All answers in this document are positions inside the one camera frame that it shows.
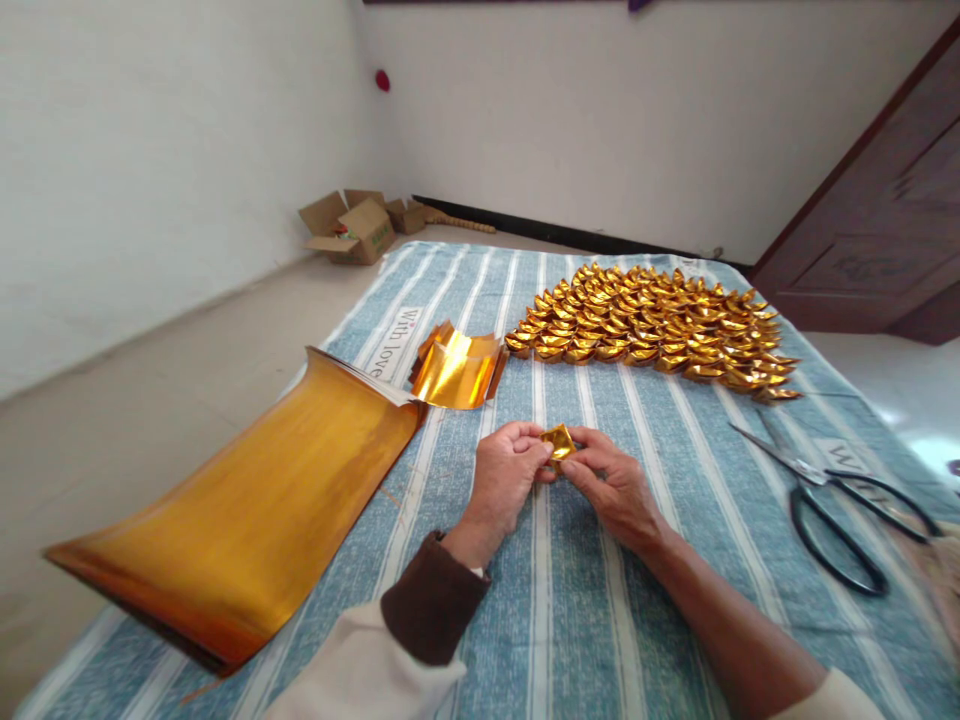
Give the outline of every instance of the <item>gold foil paper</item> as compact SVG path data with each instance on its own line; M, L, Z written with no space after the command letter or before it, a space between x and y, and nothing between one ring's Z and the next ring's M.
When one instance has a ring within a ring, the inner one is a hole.
M193 475L44 557L230 675L293 617L426 413L307 348L297 386Z
M553 430L547 430L543 433L540 439L553 444L553 454L550 456L550 467L559 475L561 461L577 451L577 446L573 444L573 438L570 437L570 431L567 430L566 425L560 423L553 428Z
M534 333L510 333L503 339L503 349L493 334L467 337L447 320L420 346L410 374L412 392L437 407L478 408L496 394L507 351L529 355L526 343L535 337Z
M727 293L703 278L634 267L584 265L570 282L534 298L504 342L518 358L653 365L694 382L720 382L760 402L802 397L786 390L798 360L780 357L780 324L756 291Z

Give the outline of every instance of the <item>black baseboard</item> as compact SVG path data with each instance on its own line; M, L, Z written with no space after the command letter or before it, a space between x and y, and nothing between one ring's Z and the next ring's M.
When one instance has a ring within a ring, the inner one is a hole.
M702 257L696 253L673 250L658 245L648 245L647 243L624 240L622 238L610 237L609 235L600 235L599 233L589 232L587 230L574 230L573 228L563 227L562 225L553 225L551 223L540 222L539 220L528 220L526 218L516 217L515 215L493 212L492 210L481 210L480 208L473 208L468 205L457 205L456 203L423 197L422 195L414 195L413 199L422 202L424 205L435 207L437 210L442 210L453 217L483 223L484 225L493 225L493 227L502 232L522 235L523 237L533 238L534 240L552 242L557 245L563 245L564 247L576 248L590 255L670 253L679 255L680 257ZM752 265L731 262L729 260L719 260L719 262L736 268L745 276L753 267Z

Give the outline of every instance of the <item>brown sleeve cuff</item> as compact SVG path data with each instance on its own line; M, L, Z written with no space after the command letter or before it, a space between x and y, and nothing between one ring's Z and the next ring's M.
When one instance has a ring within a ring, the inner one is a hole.
M417 660L447 665L487 594L490 578L477 575L440 544L436 530L423 540L397 584L380 598L390 634Z

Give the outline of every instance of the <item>blue striped bedsheet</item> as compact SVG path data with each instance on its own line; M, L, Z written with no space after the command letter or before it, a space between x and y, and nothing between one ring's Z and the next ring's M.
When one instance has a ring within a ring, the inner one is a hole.
M535 293L583 262L635 264L748 283L722 263L672 255L579 257L411 242L323 347L369 369L400 308L422 308L401 362L446 318L469 335L511 330ZM809 459L827 441L879 477L905 485L945 520L960 509L862 396L783 323L784 354L803 359L807 394L771 411ZM931 599L882 529L834 493L828 508L891 579L884 599L854 595L816 565L786 511L793 480L728 422L762 436L749 398L650 368L545 366L512 359L495 400L474 411L432 408L297 615L253 661L214 683L181 653L108 608L21 706L33 718L254 718L296 677L338 615L396 581L423 536L456 522L470 492L477 441L511 420L607 433L640 459L667 519L746 597L827 666L840 668L896 718L960 716L950 650ZM565 481L539 487L490 574L494 585L458 651L468 675L439 717L728 716L689 629L649 572L598 525Z

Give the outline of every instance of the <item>cardboard box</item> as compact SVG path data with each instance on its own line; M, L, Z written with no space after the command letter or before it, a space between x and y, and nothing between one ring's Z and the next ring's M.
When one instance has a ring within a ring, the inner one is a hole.
M387 203L386 209L390 222L393 223L393 229L404 235L420 232L427 224L424 206L416 200L411 200L404 207L403 200L397 199Z
M330 262L373 265L397 239L384 210L383 193L345 190L344 194L347 204L335 191L300 209L301 219L313 234L306 247L320 250ZM335 229L339 225L346 225L356 238L338 237Z

